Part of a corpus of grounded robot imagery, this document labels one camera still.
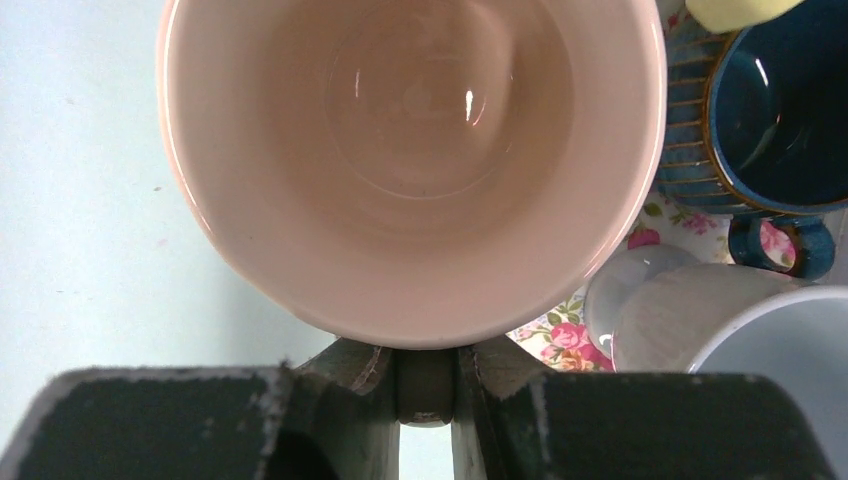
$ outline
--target mug rim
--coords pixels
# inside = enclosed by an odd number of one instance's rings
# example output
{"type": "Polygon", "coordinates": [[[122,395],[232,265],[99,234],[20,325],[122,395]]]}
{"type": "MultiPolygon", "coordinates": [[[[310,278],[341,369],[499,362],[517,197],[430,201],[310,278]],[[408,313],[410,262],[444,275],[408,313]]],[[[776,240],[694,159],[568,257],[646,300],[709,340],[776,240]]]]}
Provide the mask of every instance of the mug rim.
{"type": "Polygon", "coordinates": [[[718,347],[730,338],[736,331],[749,325],[764,315],[779,308],[796,305],[811,300],[844,299],[848,300],[848,286],[846,285],[813,285],[799,288],[791,292],[780,293],[761,300],[746,308],[741,313],[733,316],[709,341],[698,350],[686,367],[686,373],[697,373],[707,358],[712,355],[718,347]]]}
{"type": "Polygon", "coordinates": [[[848,197],[833,202],[810,205],[795,205],[770,199],[749,188],[736,175],[736,172],[730,168],[727,157],[725,157],[721,144],[718,141],[718,125],[716,116],[712,112],[717,110],[719,84],[724,79],[730,58],[739,49],[739,45],[745,40],[745,37],[756,27],[755,25],[731,34],[725,43],[723,51],[719,54],[719,61],[710,73],[709,80],[707,81],[706,102],[704,103],[704,118],[707,121],[704,122],[703,134],[706,140],[705,146],[709,145],[712,148],[704,148],[704,150],[709,160],[715,165],[719,181],[722,185],[753,208],[785,215],[821,215],[843,208],[845,205],[848,205],[848,197]]]}

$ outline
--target white mug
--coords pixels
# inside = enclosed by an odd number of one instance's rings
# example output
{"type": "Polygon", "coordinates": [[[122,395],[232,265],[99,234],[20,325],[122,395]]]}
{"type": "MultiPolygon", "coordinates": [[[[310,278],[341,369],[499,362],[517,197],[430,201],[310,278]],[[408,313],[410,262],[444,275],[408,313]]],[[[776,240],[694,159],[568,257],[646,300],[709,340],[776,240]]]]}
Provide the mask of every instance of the white mug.
{"type": "Polygon", "coordinates": [[[658,275],[625,302],[616,371],[745,373],[781,386],[848,478],[848,287],[737,265],[658,275]]]}

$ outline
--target striped mug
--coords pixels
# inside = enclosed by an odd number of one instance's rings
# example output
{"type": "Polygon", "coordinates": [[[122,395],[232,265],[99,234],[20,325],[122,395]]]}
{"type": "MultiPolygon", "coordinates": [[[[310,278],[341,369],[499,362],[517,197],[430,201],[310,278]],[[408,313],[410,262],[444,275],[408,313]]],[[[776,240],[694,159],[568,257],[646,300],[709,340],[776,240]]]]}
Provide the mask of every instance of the striped mug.
{"type": "Polygon", "coordinates": [[[687,19],[667,40],[668,107],[657,187],[732,215],[740,264],[816,279],[834,260],[821,215],[848,206],[848,2],[806,0],[738,32],[687,19]],[[761,222],[796,249],[787,271],[763,251],[761,222]]]}

